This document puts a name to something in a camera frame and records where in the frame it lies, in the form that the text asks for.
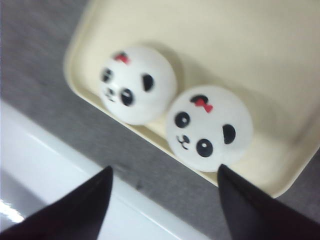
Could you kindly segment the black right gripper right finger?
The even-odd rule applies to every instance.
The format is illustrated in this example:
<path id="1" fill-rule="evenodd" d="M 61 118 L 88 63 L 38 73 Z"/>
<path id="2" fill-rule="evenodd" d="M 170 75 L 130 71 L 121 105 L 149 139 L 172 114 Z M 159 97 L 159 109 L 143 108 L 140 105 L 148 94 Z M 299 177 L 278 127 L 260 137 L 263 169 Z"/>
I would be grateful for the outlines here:
<path id="1" fill-rule="evenodd" d="M 318 240 L 320 224 L 222 164 L 217 172 L 221 207 L 234 240 Z"/>

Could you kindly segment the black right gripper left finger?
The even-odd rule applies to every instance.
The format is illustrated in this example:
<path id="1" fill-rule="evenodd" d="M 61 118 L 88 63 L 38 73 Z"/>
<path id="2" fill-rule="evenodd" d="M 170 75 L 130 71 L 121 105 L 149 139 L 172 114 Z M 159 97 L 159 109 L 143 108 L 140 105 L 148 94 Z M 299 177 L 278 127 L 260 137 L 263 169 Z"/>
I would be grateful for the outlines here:
<path id="1" fill-rule="evenodd" d="M 2 240 L 96 240 L 113 187 L 108 166 L 58 201 L 0 233 Z"/>

